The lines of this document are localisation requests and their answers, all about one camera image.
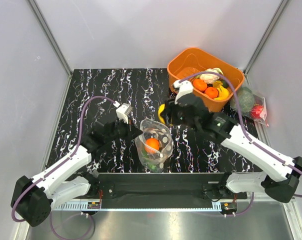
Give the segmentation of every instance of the black marble tabletop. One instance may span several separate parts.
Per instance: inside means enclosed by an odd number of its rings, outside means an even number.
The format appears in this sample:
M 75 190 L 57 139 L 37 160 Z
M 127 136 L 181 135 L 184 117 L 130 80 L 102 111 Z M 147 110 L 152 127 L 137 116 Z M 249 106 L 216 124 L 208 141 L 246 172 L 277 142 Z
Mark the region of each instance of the black marble tabletop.
M 67 92 L 61 118 L 47 163 L 47 167 L 65 156 L 78 140 L 79 120 L 85 102 L 93 96 L 106 96 L 119 103 L 128 103 L 131 118 L 140 127 L 145 118 L 158 120 L 159 106 L 170 96 L 169 77 L 165 68 L 144 69 L 76 69 Z M 229 105 L 222 110 L 237 118 Z M 84 119 L 85 134 L 96 120 L 106 123 L 116 119 L 115 107 L 106 100 L 90 103 Z M 243 118 L 245 127 L 257 136 L 254 122 Z M 238 153 L 203 139 L 201 134 L 183 126 L 170 128 L 174 142 L 172 156 L 166 161 L 164 172 L 257 172 L 260 169 Z M 134 141 L 113 141 L 98 151 L 97 157 L 86 166 L 87 171 L 100 173 L 145 173 Z

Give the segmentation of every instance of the black wire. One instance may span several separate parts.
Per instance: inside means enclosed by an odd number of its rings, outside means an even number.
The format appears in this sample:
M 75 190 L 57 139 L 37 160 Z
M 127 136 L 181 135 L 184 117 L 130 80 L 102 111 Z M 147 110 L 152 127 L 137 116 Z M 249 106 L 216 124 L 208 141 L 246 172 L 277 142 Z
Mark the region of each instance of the black wire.
M 221 194 L 221 196 L 220 196 L 217 200 L 212 200 L 212 199 L 207 195 L 207 192 L 206 192 L 206 191 L 203 191 L 202 193 L 204 193 L 205 196 L 206 196 L 211 202 L 213 202 L 213 203 L 216 203 L 216 202 L 220 201 L 221 198 L 223 197 L 222 194 Z

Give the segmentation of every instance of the red apple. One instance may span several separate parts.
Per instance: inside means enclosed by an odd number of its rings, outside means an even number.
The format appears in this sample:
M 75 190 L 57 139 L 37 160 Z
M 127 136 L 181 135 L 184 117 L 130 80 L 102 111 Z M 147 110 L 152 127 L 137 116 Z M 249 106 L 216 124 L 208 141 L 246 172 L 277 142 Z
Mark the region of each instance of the red apple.
M 251 117 L 254 118 L 254 119 L 260 119 L 260 114 L 262 113 L 263 111 L 263 106 L 261 105 L 257 105 L 257 106 L 254 106 L 252 108 L 252 110 L 250 111 L 251 112 Z

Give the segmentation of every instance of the clear plastic bag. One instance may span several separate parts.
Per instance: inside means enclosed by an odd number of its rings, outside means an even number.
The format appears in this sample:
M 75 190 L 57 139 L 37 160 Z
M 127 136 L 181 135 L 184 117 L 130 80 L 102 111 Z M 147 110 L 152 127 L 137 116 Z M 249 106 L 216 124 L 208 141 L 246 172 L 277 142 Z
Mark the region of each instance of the clear plastic bag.
M 239 98 L 242 115 L 268 127 L 266 98 L 247 86 L 241 87 L 236 94 Z M 233 111 L 238 109 L 234 97 L 230 100 L 230 107 Z
M 143 131 L 143 134 L 134 140 L 139 159 L 142 165 L 150 169 L 151 172 L 161 173 L 164 169 L 164 162 L 173 152 L 170 130 L 164 124 L 149 118 L 141 122 L 140 130 Z M 147 145 L 148 139 L 158 140 L 159 149 Z

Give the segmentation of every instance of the orange fruit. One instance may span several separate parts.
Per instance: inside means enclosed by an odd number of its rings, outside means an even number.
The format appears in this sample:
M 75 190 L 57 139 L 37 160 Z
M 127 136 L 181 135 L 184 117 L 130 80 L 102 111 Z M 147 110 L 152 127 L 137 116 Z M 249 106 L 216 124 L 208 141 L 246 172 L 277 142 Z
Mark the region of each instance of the orange fruit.
M 160 149 L 160 142 L 159 142 L 159 140 L 157 140 L 155 138 L 149 138 L 148 140 L 146 140 L 145 144 L 148 145 L 149 147 L 157 150 L 157 151 L 159 151 L 159 149 Z M 154 151 L 154 150 L 152 150 L 152 149 L 150 149 L 146 146 L 144 146 L 144 149 L 146 150 L 146 152 L 148 154 L 155 154 L 156 153 L 156 151 Z
M 212 98 L 212 99 L 217 98 L 218 95 L 219 95 L 218 90 L 217 90 L 216 88 L 214 88 L 214 87 L 211 87 L 211 86 L 208 87 L 208 88 L 205 90 L 204 93 L 205 93 L 206 95 L 208 95 L 209 98 Z
M 200 92 L 204 92 L 208 87 L 207 84 L 199 78 L 196 78 L 192 84 L 193 84 L 193 87 L 196 90 L 199 90 Z

